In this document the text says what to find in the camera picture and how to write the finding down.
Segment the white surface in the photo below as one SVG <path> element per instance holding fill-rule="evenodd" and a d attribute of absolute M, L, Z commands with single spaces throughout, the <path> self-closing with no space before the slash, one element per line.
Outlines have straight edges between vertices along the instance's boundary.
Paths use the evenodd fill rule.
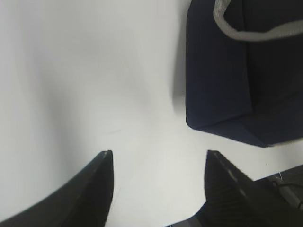
<path fill-rule="evenodd" d="M 261 149 L 185 123 L 189 0 L 1 0 L 0 219 L 114 152 L 108 227 L 161 227 L 205 201 L 217 149 L 253 179 L 303 164 L 303 144 Z"/>

